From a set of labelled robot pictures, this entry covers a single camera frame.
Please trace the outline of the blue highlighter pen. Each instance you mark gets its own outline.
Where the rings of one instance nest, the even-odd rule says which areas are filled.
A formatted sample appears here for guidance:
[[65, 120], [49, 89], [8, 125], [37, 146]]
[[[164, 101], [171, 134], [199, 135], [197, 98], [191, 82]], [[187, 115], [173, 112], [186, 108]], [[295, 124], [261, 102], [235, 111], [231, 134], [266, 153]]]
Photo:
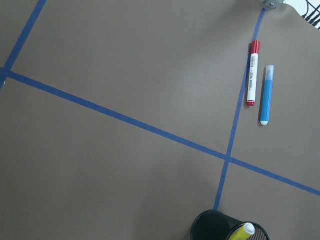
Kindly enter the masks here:
[[267, 65], [265, 67], [265, 76], [263, 84], [262, 103], [260, 111], [260, 124], [266, 126], [270, 119], [273, 77], [274, 77], [274, 65]]

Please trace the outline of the red white marker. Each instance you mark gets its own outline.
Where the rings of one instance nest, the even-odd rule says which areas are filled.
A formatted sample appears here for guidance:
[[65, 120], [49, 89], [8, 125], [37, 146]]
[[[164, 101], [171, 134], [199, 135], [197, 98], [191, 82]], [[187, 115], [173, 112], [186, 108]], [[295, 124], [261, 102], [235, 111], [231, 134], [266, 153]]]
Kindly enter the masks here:
[[259, 51], [260, 51], [260, 41], [253, 40], [251, 43], [251, 49], [250, 49], [247, 98], [246, 98], [246, 104], [249, 107], [254, 106], [256, 103]]

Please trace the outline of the yellow highlighter pen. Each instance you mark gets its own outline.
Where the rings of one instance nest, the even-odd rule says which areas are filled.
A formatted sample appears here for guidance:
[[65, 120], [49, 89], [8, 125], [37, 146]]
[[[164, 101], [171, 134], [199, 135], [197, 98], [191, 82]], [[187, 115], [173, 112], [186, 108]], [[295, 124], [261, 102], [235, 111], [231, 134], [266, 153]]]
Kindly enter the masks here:
[[255, 234], [255, 227], [252, 223], [246, 222], [235, 230], [230, 236], [229, 240], [246, 240]]

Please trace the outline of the black mesh pen cup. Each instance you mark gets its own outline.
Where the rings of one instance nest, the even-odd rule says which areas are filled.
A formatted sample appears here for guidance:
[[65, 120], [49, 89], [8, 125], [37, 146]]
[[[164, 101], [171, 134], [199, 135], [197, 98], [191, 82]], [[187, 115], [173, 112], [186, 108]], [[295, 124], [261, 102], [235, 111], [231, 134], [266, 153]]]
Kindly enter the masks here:
[[191, 230], [191, 240], [229, 240], [230, 236], [245, 223], [254, 226], [255, 232], [248, 240], [269, 240], [267, 232], [257, 223], [240, 221], [225, 215], [218, 210], [209, 209], [202, 212], [194, 220]]

